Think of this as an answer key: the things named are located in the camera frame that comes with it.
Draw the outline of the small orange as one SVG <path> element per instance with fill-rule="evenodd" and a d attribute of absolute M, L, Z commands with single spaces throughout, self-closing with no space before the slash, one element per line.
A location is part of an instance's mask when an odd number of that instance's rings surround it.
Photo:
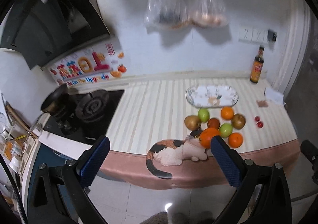
<path fill-rule="evenodd" d="M 239 148 L 243 144 L 243 140 L 244 140 L 244 138 L 240 133 L 234 132 L 231 135 L 229 135 L 227 142 L 231 148 L 236 149 L 236 148 Z"/>
<path fill-rule="evenodd" d="M 220 111 L 221 118 L 226 121 L 230 121 L 231 119 L 233 119 L 234 115 L 235 112 L 232 107 L 223 107 Z"/>

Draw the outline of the brown pear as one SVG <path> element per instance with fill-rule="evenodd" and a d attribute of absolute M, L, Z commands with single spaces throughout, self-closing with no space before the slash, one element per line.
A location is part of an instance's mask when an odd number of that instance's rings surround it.
<path fill-rule="evenodd" d="M 231 119 L 231 124 L 233 128 L 240 130 L 245 126 L 246 119 L 242 114 L 235 114 Z"/>
<path fill-rule="evenodd" d="M 184 119 L 185 126 L 191 131 L 198 130 L 201 127 L 201 123 L 199 117 L 196 115 L 190 115 Z"/>

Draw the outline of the green apple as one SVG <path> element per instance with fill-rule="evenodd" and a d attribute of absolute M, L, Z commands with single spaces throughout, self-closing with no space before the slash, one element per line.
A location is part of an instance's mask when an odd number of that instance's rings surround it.
<path fill-rule="evenodd" d="M 202 123 L 207 123 L 210 119 L 210 113 L 206 108 L 200 108 L 197 116 L 199 117 Z"/>
<path fill-rule="evenodd" d="M 224 123 L 219 128 L 219 133 L 222 138 L 227 138 L 233 132 L 233 127 L 229 123 Z"/>

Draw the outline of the large orange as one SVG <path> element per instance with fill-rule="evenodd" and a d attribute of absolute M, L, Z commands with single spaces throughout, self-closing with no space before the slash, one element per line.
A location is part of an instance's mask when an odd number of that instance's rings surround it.
<path fill-rule="evenodd" d="M 211 148 L 211 140 L 214 136 L 219 136 L 220 132 L 215 128 L 207 128 L 199 135 L 199 141 L 202 147 L 206 149 Z"/>

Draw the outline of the dark red orange fruit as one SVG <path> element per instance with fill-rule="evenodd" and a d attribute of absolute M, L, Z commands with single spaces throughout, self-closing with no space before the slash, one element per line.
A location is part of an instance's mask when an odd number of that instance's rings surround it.
<path fill-rule="evenodd" d="M 208 128 L 215 128 L 215 129 L 219 129 L 220 128 L 220 121 L 218 120 L 218 118 L 211 118 L 208 120 L 207 122 L 207 127 Z"/>

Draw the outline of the white crumpled paper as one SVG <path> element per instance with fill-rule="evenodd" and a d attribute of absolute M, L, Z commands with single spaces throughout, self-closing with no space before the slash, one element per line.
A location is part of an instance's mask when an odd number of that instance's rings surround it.
<path fill-rule="evenodd" d="M 277 105 L 284 105 L 284 95 L 271 87 L 266 87 L 264 90 L 265 99 Z"/>

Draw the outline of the small brown square coaster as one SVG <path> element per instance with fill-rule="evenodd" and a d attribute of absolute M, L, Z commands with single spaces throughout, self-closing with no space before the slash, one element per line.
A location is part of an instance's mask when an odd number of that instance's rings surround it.
<path fill-rule="evenodd" d="M 269 106 L 266 100 L 257 101 L 257 105 L 260 108 L 264 108 L 264 107 L 268 107 Z"/>

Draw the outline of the black gas stove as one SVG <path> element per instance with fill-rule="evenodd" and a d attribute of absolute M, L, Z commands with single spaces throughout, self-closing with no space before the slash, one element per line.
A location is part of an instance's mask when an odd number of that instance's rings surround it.
<path fill-rule="evenodd" d="M 99 89 L 71 95 L 60 115 L 49 117 L 44 130 L 76 142 L 92 145 L 110 126 L 124 90 Z"/>

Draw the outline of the dark soy sauce bottle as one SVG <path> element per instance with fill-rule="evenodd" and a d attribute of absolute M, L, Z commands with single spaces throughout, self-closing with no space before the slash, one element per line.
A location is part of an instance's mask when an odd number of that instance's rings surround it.
<path fill-rule="evenodd" d="M 250 74 L 250 81 L 252 83 L 258 83 L 260 76 L 261 76 L 261 71 L 263 68 L 264 64 L 264 59 L 263 59 L 263 54 L 264 54 L 264 46 L 260 46 L 257 56 L 254 58 L 254 62 L 252 65 L 252 70 Z"/>

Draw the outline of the small black frying pan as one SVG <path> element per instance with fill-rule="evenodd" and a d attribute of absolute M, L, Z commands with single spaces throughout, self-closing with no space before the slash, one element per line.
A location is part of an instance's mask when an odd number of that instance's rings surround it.
<path fill-rule="evenodd" d="M 38 116 L 33 125 L 29 127 L 29 129 L 27 130 L 27 134 L 30 135 L 33 132 L 36 124 L 44 114 L 55 116 L 56 114 L 59 114 L 61 111 L 63 111 L 65 107 L 65 99 L 67 96 L 68 87 L 66 83 L 60 85 L 56 90 L 51 92 L 41 105 L 40 110 L 42 113 Z"/>

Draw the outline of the striped cat table mat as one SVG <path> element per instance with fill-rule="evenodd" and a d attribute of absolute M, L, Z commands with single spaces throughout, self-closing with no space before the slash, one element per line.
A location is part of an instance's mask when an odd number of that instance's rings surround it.
<path fill-rule="evenodd" d="M 270 84 L 246 78 L 152 80 L 128 85 L 106 132 L 101 172 L 152 190 L 226 182 L 211 139 L 258 165 L 290 173 L 300 145 L 283 105 L 265 101 Z"/>

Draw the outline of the black plug adapter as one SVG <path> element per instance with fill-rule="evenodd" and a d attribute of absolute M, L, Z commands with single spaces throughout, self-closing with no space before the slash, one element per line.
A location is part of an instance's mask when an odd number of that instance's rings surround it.
<path fill-rule="evenodd" d="M 276 42 L 277 33 L 271 29 L 267 31 L 267 40 L 268 42 Z"/>

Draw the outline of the floral glass oval plate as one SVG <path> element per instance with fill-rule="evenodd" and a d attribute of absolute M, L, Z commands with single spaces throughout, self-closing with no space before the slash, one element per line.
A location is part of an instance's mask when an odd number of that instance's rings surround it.
<path fill-rule="evenodd" d="M 185 92 L 188 103 L 196 108 L 233 107 L 239 100 L 237 91 L 228 85 L 196 85 Z"/>

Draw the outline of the clear plastic bag with eggs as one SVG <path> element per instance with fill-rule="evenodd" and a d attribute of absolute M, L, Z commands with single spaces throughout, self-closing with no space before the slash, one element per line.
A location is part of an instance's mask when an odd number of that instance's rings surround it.
<path fill-rule="evenodd" d="M 188 18 L 203 28 L 224 27 L 229 23 L 223 0 L 184 0 Z"/>

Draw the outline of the white wall socket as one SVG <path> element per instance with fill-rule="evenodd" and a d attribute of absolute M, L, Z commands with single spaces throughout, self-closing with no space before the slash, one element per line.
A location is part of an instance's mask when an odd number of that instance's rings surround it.
<path fill-rule="evenodd" d="M 251 42 L 252 36 L 253 36 L 253 28 L 252 27 L 246 27 L 246 26 L 240 27 L 239 40 Z"/>
<path fill-rule="evenodd" d="M 253 28 L 252 42 L 268 44 L 268 30 Z"/>

